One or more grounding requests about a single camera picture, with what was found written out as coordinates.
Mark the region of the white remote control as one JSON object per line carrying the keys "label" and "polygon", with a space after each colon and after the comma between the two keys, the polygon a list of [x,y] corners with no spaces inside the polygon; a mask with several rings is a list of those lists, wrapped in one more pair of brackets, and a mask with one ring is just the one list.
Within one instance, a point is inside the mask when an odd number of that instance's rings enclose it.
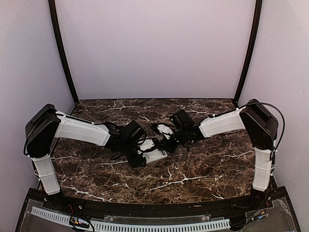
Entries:
{"label": "white remote control", "polygon": [[158,160],[162,160],[162,159],[166,158],[167,156],[168,155],[167,155],[166,151],[160,150],[160,149],[156,149],[154,151],[143,154],[143,157],[146,159],[146,164],[150,164],[150,163],[156,162]]}

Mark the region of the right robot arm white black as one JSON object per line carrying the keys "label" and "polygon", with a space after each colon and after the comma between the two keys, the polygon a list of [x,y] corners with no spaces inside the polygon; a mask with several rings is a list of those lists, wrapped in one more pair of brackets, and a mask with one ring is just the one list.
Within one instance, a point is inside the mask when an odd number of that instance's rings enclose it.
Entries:
{"label": "right robot arm white black", "polygon": [[194,122],[185,110],[170,116],[172,125],[159,123],[153,131],[162,134],[162,147],[173,153],[178,146],[211,138],[215,135],[245,130],[255,151],[255,170],[252,187],[255,191],[247,198],[246,205],[256,210],[265,202],[270,177],[275,168],[275,156],[283,139],[278,132],[279,122],[267,109],[278,110],[270,103],[251,99],[247,104],[226,113],[214,114]]}

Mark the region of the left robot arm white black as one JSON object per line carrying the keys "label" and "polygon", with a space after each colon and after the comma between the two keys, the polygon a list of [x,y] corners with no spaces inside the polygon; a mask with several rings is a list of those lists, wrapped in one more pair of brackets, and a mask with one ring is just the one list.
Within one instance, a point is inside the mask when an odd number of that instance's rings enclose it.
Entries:
{"label": "left robot arm white black", "polygon": [[68,199],[60,194],[55,168],[51,161],[54,141],[58,138],[72,139],[101,146],[126,157],[133,168],[146,165],[140,151],[143,128],[131,121],[125,126],[112,122],[95,123],[59,112],[54,105],[45,105],[25,127],[26,141],[23,153],[30,157],[49,203],[58,211],[68,207]]}

